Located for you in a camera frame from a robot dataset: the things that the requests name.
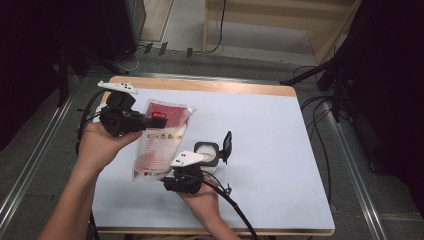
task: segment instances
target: plastic bag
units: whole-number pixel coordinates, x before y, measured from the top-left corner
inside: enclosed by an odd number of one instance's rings
[[[167,119],[164,129],[146,129],[140,138],[137,158],[134,161],[133,180],[141,177],[156,181],[166,176],[170,163],[187,129],[191,115],[196,111],[183,104],[173,104],[149,99],[146,117]]]

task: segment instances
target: table surface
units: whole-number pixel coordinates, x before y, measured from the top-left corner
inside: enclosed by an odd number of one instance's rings
[[[199,141],[222,141],[233,134],[228,165],[215,176],[233,189],[258,235],[331,235],[334,222],[293,88],[219,81],[113,77],[138,89],[133,110],[148,99],[195,106],[181,142],[193,151]],[[202,225],[162,182],[132,179],[137,142],[118,154],[99,177],[93,204],[100,232],[206,234]],[[239,235],[247,227],[223,198],[223,219]]]

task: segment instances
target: black cable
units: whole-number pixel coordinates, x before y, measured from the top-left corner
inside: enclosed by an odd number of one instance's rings
[[[222,186],[222,184],[221,184],[221,182],[218,180],[218,178],[216,178],[216,177],[215,177],[212,173],[210,173],[210,172],[208,172],[208,171],[202,170],[202,172],[203,172],[203,173],[206,173],[208,176],[212,177],[212,178],[216,181],[216,183],[218,183],[218,185],[221,187],[222,191],[224,191],[224,192],[225,192],[225,188],[224,188],[224,186]]]
[[[208,181],[199,179],[197,177],[193,177],[187,174],[183,174],[183,173],[177,173],[174,172],[174,175],[177,176],[182,176],[182,177],[188,177],[194,180],[197,180],[199,182],[202,182],[206,185],[208,185],[209,187],[211,187],[213,190],[215,190],[215,192],[217,192],[219,195],[221,195],[221,197],[223,197],[229,204],[231,204],[231,206],[234,208],[234,210],[237,212],[237,214],[240,216],[240,218],[243,220],[243,222],[246,224],[247,228],[249,229],[250,233],[252,234],[253,238],[255,240],[259,240],[258,235],[255,232],[255,229],[253,229],[252,225],[250,225],[249,220],[247,220],[246,216],[244,216],[243,212],[241,211],[240,207],[238,206],[238,204],[236,202],[234,202],[233,199],[230,198],[230,196],[228,196],[224,191],[222,191],[221,189],[219,189],[218,187],[216,187],[215,185],[209,183]]]
[[[300,106],[300,110],[303,111],[303,109],[308,106],[309,104],[311,104],[312,102],[315,102],[316,100],[319,99],[326,99],[326,100],[330,100],[332,99],[333,96],[317,96],[317,97],[311,97],[307,100],[305,100],[305,102],[303,102],[303,104]]]
[[[318,130],[318,127],[317,127],[317,124],[316,124],[316,118],[315,118],[315,112],[316,112],[316,110],[317,110],[317,109],[318,109],[318,107],[319,107],[321,104],[323,104],[325,101],[327,101],[327,99],[321,100],[321,101],[320,101],[320,102],[319,102],[319,103],[315,106],[314,111],[312,112],[312,119],[313,119],[313,121],[314,121],[315,131],[317,132],[318,139],[319,139],[319,141],[320,141],[320,143],[321,143],[322,150],[323,150],[323,152],[324,152],[325,162],[326,162],[326,165],[327,165],[327,178],[328,178],[328,195],[327,195],[327,201],[328,201],[328,203],[331,203],[331,171],[330,171],[330,163],[329,163],[329,160],[328,160],[327,149],[326,149],[326,147],[325,147],[325,145],[324,145],[324,142],[323,142],[323,140],[322,140],[321,134],[320,134],[320,132],[319,132],[319,130]]]
[[[152,49],[155,50],[160,50],[160,48],[157,47],[152,47]],[[183,51],[183,50],[174,50],[174,49],[166,49],[167,52],[176,52],[176,53],[184,53],[187,54],[187,51]],[[206,52],[202,52],[202,51],[193,51],[193,55],[194,54],[198,54],[198,55],[204,55],[204,54],[208,54]]]
[[[115,61],[114,63],[121,63],[121,62],[123,62],[123,61],[127,60],[127,58],[128,58],[131,54],[132,54],[132,52],[128,52],[127,54],[125,54],[125,57],[124,57],[124,58],[119,59],[119,61]]]
[[[119,68],[121,68],[122,70],[124,70],[124,71],[127,71],[127,72],[130,72],[130,71],[133,71],[133,70],[136,70],[137,68],[138,68],[138,66],[140,65],[140,60],[138,59],[138,57],[137,57],[137,53],[140,51],[140,50],[143,50],[145,47],[140,47],[140,48],[137,48],[136,49],[136,51],[134,52],[134,58],[135,58],[135,60],[137,61],[137,64],[135,65],[135,67],[132,67],[132,68],[126,68],[126,67],[123,67],[123,66],[121,66],[119,63],[121,63],[121,62],[123,62],[123,60],[122,61],[119,61],[119,62],[114,62],[114,64],[117,66],[117,67],[119,67]]]
[[[222,15],[221,15],[221,25],[220,25],[220,30],[219,30],[219,41],[218,44],[216,45],[216,47],[212,50],[206,51],[206,52],[202,52],[202,51],[195,51],[194,53],[202,53],[202,54],[211,54],[214,53],[218,47],[221,45],[222,42],[222,26],[224,24],[224,16],[225,16],[225,7],[227,6],[227,0],[224,0],[224,6],[222,8]]]
[[[318,114],[318,115],[316,116],[316,118],[320,117],[320,119],[319,119],[319,120],[317,120],[317,121],[316,121],[316,123],[319,123],[320,121],[322,121],[322,120],[325,118],[326,114],[328,114],[329,112],[331,112],[331,109],[324,110],[324,111],[322,111],[320,114]],[[308,126],[306,126],[306,129],[308,129],[309,127],[311,127],[311,126],[312,126],[311,134],[309,135],[309,140],[311,140],[311,139],[312,139],[312,136],[313,136],[313,133],[314,133],[314,130],[315,130],[315,124],[314,124],[314,123],[315,123],[315,122],[314,122],[314,120],[312,120],[312,121],[308,124]]]
[[[94,94],[94,96],[93,96],[93,97],[90,99],[90,101],[87,103],[87,106],[86,106],[86,107],[85,107],[85,109],[84,109],[84,113],[82,114],[81,122],[80,122],[80,125],[79,125],[79,128],[78,128],[78,136],[77,136],[78,141],[80,141],[80,140],[81,140],[82,132],[83,132],[83,130],[84,130],[84,125],[85,125],[85,123],[87,122],[87,116],[88,116],[88,114],[90,113],[91,105],[93,105],[93,102],[96,100],[96,98],[97,98],[98,96],[100,96],[101,94],[103,94],[103,93],[104,93],[104,92],[106,92],[106,91],[111,91],[111,90],[102,89],[102,90],[98,91],[96,94]]]
[[[89,118],[87,118],[87,119],[85,120],[84,125],[85,125],[88,121],[93,120],[94,118],[96,118],[96,117],[100,116],[102,113],[105,113],[105,112],[110,112],[110,110],[107,110],[107,111],[104,111],[104,112],[98,112],[98,113],[95,113],[93,116],[91,116],[91,117],[89,117]]]
[[[80,122],[80,125],[79,125],[79,128],[78,128],[78,136],[77,136],[77,139],[78,139],[78,142],[76,143],[76,154],[77,154],[77,156],[78,156],[78,149],[79,149],[79,141],[81,141],[81,138],[82,138],[82,132],[83,132],[83,130],[84,130],[84,126],[85,126],[85,124],[90,120],[90,119],[92,119],[92,118],[94,118],[95,116],[93,116],[93,117],[91,117],[91,118],[88,118],[87,119],[87,116],[88,116],[88,114],[90,113],[90,108],[91,108],[91,105],[93,105],[93,102],[97,99],[97,97],[98,96],[100,96],[101,94],[103,94],[104,92],[106,92],[106,91],[110,91],[110,92],[112,92],[111,90],[108,90],[108,89],[102,89],[102,90],[100,90],[99,92],[97,92],[96,94],[94,94],[94,96],[90,99],[90,101],[88,102],[88,104],[87,104],[87,106],[85,107],[85,109],[84,109],[84,113],[82,114],[82,117],[81,117],[81,122]],[[99,236],[99,232],[97,231],[97,227],[96,227],[96,222],[94,221],[94,215],[93,215],[93,210],[91,210],[91,213],[90,213],[90,224],[93,226],[93,237],[94,237],[94,239],[95,240],[100,240],[100,236]]]
[[[292,72],[293,78],[295,78],[295,77],[296,77],[295,73],[296,73],[299,69],[302,69],[302,68],[314,68],[314,67],[316,67],[316,66],[301,66],[301,67],[298,67],[298,68],[294,69],[294,70],[293,70],[293,72]],[[317,81],[319,81],[319,79],[318,79],[318,77],[317,77],[317,75],[316,75],[316,74],[314,75],[314,77],[315,77],[315,79],[316,79]]]

